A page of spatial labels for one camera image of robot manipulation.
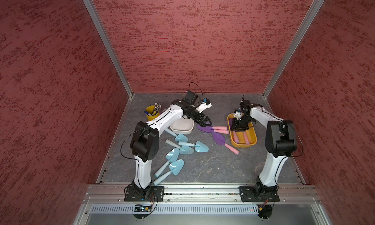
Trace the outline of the yellow storage box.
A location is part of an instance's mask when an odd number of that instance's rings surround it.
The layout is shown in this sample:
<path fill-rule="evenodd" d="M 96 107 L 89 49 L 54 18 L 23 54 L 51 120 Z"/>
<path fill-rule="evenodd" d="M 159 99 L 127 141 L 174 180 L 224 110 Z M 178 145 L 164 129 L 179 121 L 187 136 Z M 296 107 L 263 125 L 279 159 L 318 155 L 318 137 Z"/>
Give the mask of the yellow storage box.
<path fill-rule="evenodd" d="M 257 143 L 257 136 L 255 132 L 255 123 L 249 123 L 249 129 L 245 131 L 236 132 L 231 128 L 234 115 L 231 113 L 227 116 L 228 130 L 231 144 L 237 148 L 248 148 Z"/>

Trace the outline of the purple shovel front pink handle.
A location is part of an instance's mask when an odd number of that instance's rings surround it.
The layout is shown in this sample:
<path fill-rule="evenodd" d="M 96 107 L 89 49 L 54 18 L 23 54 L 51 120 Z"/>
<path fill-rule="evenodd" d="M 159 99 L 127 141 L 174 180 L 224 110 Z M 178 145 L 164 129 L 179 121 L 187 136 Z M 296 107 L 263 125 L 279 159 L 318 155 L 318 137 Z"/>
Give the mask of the purple shovel front pink handle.
<path fill-rule="evenodd" d="M 233 135 L 233 139 L 235 141 L 235 143 L 239 143 L 239 139 L 238 139 L 238 136 L 234 130 L 234 127 L 233 127 L 233 118 L 229 120 L 229 125 L 230 125 L 230 130 L 231 130 L 231 133 Z"/>

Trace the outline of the purple shovel small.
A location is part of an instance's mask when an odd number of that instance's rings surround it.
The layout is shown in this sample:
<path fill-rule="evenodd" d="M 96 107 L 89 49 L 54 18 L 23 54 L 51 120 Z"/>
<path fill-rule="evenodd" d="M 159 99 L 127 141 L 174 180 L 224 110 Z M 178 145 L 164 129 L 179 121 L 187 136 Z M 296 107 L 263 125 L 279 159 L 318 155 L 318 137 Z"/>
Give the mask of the purple shovel small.
<path fill-rule="evenodd" d="M 243 132 L 243 136 L 244 136 L 245 144 L 249 145 L 250 142 L 249 142 L 249 139 L 248 139 L 248 136 L 247 136 L 246 132 Z"/>

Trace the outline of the white storage box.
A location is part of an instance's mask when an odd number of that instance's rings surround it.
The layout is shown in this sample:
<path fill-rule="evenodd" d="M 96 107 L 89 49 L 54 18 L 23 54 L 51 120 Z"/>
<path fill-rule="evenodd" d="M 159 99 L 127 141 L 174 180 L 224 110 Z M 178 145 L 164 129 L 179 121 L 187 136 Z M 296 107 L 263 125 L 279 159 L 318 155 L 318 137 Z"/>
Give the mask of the white storage box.
<path fill-rule="evenodd" d="M 188 135 L 194 128 L 194 121 L 192 119 L 181 118 L 170 125 L 171 131 L 176 134 Z"/>

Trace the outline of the light blue shovel back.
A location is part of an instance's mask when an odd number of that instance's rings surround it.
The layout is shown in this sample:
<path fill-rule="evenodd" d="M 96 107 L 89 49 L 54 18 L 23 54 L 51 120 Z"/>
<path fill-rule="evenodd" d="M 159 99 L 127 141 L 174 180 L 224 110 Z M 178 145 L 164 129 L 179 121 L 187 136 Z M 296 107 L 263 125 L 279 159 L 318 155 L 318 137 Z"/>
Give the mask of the light blue shovel back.
<path fill-rule="evenodd" d="M 167 133 L 171 134 L 175 139 L 176 142 L 188 142 L 188 137 L 183 134 L 176 134 L 169 128 L 165 130 Z"/>

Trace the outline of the purple shovel long pink handle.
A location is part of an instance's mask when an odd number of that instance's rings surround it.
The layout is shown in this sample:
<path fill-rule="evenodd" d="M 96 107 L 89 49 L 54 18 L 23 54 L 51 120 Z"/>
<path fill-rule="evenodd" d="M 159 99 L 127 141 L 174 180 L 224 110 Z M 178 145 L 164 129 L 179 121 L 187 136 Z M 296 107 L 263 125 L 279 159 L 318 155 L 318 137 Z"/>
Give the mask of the purple shovel long pink handle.
<path fill-rule="evenodd" d="M 248 126 L 249 126 L 248 138 L 249 138 L 250 143 L 254 144 L 257 141 L 256 132 L 255 132 L 255 128 L 254 128 L 254 123 L 250 122 L 248 124 Z"/>

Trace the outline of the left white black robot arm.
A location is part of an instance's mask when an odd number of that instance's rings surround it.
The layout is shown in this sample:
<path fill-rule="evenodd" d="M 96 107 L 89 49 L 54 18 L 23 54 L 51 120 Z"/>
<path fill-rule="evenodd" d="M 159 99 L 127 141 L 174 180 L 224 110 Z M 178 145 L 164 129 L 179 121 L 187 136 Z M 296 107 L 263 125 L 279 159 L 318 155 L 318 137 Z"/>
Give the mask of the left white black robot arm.
<path fill-rule="evenodd" d="M 148 122 L 137 123 L 130 142 L 136 163 L 135 178 L 131 188 L 141 198 L 145 199 L 150 195 L 151 165 L 152 159 L 159 150 L 160 135 L 172 123 L 184 116 L 203 127 L 212 124 L 209 117 L 203 114 L 203 111 L 211 106 L 212 103 L 207 98 L 204 98 L 198 107 L 194 106 L 193 101 L 187 99 L 175 100 L 159 117 Z"/>

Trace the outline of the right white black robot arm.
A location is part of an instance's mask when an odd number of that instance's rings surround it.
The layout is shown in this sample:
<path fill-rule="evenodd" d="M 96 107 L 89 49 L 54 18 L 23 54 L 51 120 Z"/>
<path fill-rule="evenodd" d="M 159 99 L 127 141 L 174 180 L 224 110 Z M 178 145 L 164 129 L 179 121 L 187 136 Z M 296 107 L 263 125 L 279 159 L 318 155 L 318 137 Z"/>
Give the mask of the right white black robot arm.
<path fill-rule="evenodd" d="M 242 100 L 240 108 L 234 112 L 231 129 L 245 131 L 249 124 L 261 124 L 266 128 L 265 148 L 267 158 L 262 172 L 257 177 L 253 194 L 256 200 L 277 198 L 278 178 L 286 160 L 297 149 L 295 125 L 291 120 L 283 120 L 259 104 Z"/>

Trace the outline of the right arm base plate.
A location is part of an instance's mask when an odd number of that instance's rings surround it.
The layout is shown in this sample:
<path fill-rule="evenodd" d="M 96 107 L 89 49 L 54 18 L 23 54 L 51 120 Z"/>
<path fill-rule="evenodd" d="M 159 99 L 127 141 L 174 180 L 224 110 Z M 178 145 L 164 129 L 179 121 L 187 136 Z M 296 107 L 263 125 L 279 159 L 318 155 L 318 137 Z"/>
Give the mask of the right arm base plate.
<path fill-rule="evenodd" d="M 277 187 L 268 186 L 242 186 L 239 187 L 239 194 L 242 202 L 279 202 Z"/>

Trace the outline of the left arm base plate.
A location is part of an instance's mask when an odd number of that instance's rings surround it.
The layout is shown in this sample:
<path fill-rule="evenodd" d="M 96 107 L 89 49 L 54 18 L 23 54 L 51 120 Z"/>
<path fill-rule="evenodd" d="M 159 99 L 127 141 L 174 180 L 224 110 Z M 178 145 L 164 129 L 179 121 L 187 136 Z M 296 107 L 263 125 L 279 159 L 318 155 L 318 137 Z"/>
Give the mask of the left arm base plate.
<path fill-rule="evenodd" d="M 165 187 L 149 186 L 146 189 L 130 184 L 124 189 L 125 202 L 162 202 Z"/>

